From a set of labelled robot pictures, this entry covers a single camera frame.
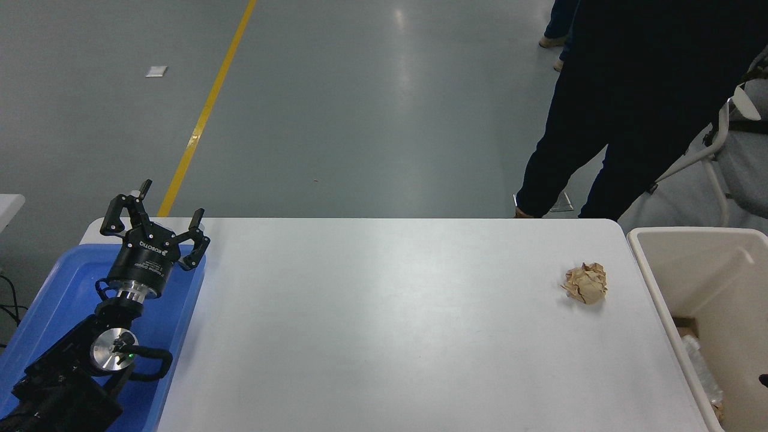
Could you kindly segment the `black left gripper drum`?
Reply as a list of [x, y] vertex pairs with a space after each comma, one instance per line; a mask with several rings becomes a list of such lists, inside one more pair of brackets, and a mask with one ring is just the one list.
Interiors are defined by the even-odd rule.
[[179, 246], [170, 243], [173, 238], [175, 232], [157, 223], [128, 230], [108, 272], [110, 290], [140, 290], [146, 298], [161, 297], [180, 259]]

